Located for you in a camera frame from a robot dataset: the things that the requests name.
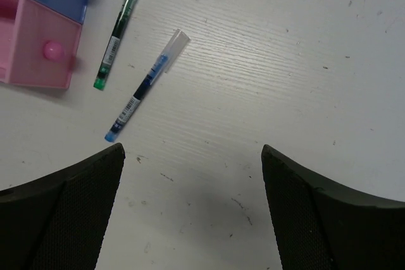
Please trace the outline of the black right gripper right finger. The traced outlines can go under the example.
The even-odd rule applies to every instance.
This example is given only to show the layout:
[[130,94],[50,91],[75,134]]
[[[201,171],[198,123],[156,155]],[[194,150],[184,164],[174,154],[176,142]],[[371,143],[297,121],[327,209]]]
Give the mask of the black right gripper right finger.
[[269,145],[263,180],[283,269],[404,269],[404,203],[347,187]]

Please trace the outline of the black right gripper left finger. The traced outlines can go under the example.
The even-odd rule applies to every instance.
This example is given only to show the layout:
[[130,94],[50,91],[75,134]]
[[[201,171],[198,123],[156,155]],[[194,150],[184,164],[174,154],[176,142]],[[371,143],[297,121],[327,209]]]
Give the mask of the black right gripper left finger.
[[125,160],[114,144],[1,191],[1,269],[95,269]]

